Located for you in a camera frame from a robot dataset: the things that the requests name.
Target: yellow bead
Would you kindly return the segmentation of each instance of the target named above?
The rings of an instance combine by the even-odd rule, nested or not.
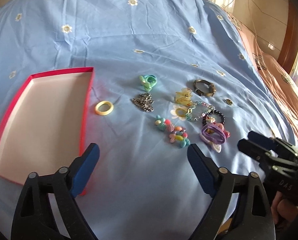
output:
[[[176,135],[175,139],[178,141],[182,141],[184,138],[181,135]]]

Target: finger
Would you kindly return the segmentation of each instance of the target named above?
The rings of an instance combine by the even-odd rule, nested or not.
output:
[[[276,196],[274,197],[272,205],[271,205],[272,218],[273,218],[273,222],[275,224],[278,224],[278,222],[279,222],[279,214],[277,211],[277,207],[278,207],[278,204],[280,203],[281,199],[282,199],[282,193],[277,191]]]
[[[277,206],[278,213],[287,221],[292,222],[298,215],[298,207],[289,200],[283,199]]]

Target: screw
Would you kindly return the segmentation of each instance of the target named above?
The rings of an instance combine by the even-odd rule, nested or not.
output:
[[[61,173],[61,174],[64,174],[64,173],[66,173],[68,171],[68,168],[67,167],[62,167],[62,168],[60,168],[59,169],[59,173]]]
[[[226,174],[226,173],[228,173],[228,170],[225,167],[220,167],[219,172],[222,174]]]
[[[250,175],[253,178],[258,178],[259,177],[258,173],[254,172],[254,171],[250,172]]]
[[[33,178],[35,178],[36,176],[37,176],[37,173],[36,173],[36,172],[32,172],[32,173],[30,173],[30,174],[28,175],[28,178],[33,179]]]

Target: purple hair tie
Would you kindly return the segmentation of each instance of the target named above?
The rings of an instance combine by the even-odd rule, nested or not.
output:
[[[214,132],[214,135],[217,137],[212,136],[211,134],[207,133],[207,129],[210,129]],[[227,140],[226,135],[224,132],[216,125],[209,123],[205,125],[202,130],[201,134],[209,141],[213,142],[214,144],[224,144]]]

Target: blue bed sheet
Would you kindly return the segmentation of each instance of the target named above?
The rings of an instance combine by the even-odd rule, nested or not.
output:
[[[234,25],[209,1],[12,0],[0,8],[0,120],[29,75],[81,66],[95,67],[85,145],[99,144],[101,156],[88,194],[77,203],[101,240],[188,239],[210,204],[186,148],[168,143],[154,126],[157,114],[174,117],[192,143],[232,173],[264,176],[237,149],[251,130],[295,143]],[[139,76],[144,74],[158,78],[152,113],[130,101],[142,93]],[[226,117],[231,137],[221,153],[200,141],[200,121],[173,115],[175,92],[192,88],[196,79],[216,86],[213,97],[192,99],[212,104]],[[108,116],[93,114],[102,100],[115,106]],[[20,191],[0,178],[0,230],[8,237]]]

